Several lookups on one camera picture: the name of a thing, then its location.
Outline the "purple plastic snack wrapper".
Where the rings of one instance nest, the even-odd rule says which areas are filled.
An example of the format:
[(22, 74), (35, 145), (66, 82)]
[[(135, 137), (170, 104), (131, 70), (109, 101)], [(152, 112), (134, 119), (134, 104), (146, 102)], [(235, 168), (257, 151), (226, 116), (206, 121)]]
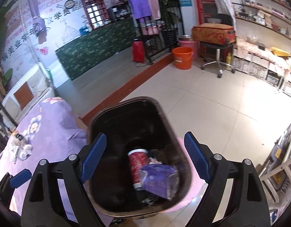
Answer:
[(180, 176), (175, 166), (149, 164), (139, 171), (141, 187), (154, 195), (170, 200), (175, 197)]

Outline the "red paper cup black lid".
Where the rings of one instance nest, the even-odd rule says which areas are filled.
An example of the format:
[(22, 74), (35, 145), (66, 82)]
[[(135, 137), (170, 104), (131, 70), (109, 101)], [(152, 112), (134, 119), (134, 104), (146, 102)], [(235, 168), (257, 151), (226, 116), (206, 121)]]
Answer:
[(139, 171), (144, 165), (148, 165), (148, 151), (145, 149), (134, 149), (128, 152), (130, 162), (130, 172), (135, 190), (141, 190)]

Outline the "white paper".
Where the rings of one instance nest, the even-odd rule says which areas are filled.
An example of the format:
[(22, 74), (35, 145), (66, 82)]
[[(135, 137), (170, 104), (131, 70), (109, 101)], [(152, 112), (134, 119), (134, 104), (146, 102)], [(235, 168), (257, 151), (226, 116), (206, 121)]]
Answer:
[(32, 154), (33, 146), (30, 144), (25, 145), (15, 145), (13, 147), (14, 152), (14, 161), (17, 161), (18, 159), (21, 161), (26, 160), (29, 156)]

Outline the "dark brown trash bin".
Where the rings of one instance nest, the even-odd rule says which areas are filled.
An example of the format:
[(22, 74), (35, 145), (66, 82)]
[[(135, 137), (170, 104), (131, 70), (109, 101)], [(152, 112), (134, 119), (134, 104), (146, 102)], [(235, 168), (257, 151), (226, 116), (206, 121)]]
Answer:
[(101, 111), (89, 124), (88, 141), (100, 133), (106, 148), (86, 183), (96, 210), (142, 218), (183, 202), (191, 168), (157, 100), (135, 97)]

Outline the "pink round floor mat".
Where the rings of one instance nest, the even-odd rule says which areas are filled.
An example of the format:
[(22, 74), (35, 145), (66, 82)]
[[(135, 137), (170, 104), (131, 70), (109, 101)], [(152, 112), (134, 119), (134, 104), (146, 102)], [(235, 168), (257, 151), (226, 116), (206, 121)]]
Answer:
[[(178, 189), (172, 199), (134, 188), (128, 153), (145, 149), (149, 156), (165, 165), (174, 166), (179, 172)], [(112, 218), (137, 218), (155, 215), (163, 211), (175, 211), (189, 204), (197, 196), (203, 181), (185, 149), (183, 140), (170, 140), (159, 136), (134, 136), (129, 139), (112, 137), (107, 140), (103, 156), (89, 182), (94, 207), (102, 215)]]

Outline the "purple floral tablecloth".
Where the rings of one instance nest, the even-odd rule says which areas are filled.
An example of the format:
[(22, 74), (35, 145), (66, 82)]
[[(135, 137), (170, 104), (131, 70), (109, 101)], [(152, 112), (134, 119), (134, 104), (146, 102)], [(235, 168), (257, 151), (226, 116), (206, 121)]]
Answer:
[[(0, 154), (0, 181), (6, 173), (15, 176), (23, 169), (33, 175), (42, 159), (58, 162), (92, 142), (86, 141), (83, 123), (73, 114), (69, 104), (53, 97), (38, 102), (22, 119), (11, 134), (5, 149)], [(30, 144), (32, 154), (26, 160), (14, 161), (13, 147)], [(31, 179), (14, 190), (9, 208), (0, 201), (0, 226), (21, 226), (24, 199)], [(104, 226), (109, 226), (112, 219), (99, 213)]]

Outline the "orange plastic bucket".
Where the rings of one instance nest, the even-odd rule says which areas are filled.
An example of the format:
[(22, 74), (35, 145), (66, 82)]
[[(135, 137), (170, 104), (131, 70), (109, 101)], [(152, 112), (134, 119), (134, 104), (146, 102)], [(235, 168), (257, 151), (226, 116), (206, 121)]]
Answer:
[(192, 67), (194, 51), (190, 47), (177, 47), (172, 50), (175, 66), (180, 70), (189, 70)]

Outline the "orange patterned suitcase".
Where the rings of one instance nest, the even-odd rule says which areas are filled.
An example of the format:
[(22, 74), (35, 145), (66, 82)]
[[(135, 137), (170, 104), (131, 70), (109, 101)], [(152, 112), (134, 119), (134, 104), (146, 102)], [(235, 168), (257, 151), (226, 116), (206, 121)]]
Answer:
[(204, 23), (192, 28), (192, 38), (195, 41), (216, 45), (229, 45), (236, 42), (233, 26), (215, 23)]

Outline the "green patterned counter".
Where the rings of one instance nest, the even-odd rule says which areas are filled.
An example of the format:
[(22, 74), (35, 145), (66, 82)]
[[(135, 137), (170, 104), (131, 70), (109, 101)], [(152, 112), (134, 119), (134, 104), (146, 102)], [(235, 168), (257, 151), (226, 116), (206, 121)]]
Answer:
[(133, 18), (129, 17), (82, 35), (55, 51), (71, 80), (116, 53), (131, 47), (136, 37)]

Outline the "black metal rack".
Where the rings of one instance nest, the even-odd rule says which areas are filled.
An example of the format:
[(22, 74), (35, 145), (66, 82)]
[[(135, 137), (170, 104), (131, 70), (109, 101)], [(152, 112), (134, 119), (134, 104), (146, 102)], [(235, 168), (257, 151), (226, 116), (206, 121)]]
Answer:
[(178, 46), (179, 36), (184, 33), (179, 0), (159, 0), (160, 19), (145, 16), (136, 19), (139, 39), (143, 43), (145, 59), (149, 65), (164, 52)]

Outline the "purple towel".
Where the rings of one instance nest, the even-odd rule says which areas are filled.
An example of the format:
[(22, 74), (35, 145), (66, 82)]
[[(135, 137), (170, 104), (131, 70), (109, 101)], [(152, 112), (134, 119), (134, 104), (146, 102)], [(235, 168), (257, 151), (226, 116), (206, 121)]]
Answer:
[(135, 19), (151, 16), (148, 0), (129, 0), (129, 3), (132, 6)]

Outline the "pink towel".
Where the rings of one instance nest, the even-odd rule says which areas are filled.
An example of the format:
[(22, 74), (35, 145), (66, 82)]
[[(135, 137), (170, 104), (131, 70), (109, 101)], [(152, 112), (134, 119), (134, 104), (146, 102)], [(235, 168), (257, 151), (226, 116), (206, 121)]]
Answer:
[(161, 19), (159, 0), (148, 0), (152, 18), (155, 20)]

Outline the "red ladder shelf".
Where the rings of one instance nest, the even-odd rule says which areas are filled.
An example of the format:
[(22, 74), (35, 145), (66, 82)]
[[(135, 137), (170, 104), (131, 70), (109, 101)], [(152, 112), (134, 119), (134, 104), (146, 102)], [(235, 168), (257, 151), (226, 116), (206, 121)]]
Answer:
[(199, 24), (207, 22), (207, 18), (217, 14), (215, 0), (196, 0)]

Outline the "white metal shelf frame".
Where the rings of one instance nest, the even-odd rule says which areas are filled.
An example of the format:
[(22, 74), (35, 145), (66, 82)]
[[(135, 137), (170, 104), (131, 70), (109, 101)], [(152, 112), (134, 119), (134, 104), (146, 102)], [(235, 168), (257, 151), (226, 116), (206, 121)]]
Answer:
[(268, 204), (278, 204), (291, 189), (291, 123), (276, 140), (259, 171), (259, 179)]

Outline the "blue wall sign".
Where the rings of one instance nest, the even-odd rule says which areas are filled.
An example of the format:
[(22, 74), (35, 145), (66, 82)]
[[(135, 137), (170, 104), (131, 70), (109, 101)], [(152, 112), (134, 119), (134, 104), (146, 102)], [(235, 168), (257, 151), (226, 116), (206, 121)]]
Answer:
[(179, 0), (180, 7), (192, 7), (192, 0)]

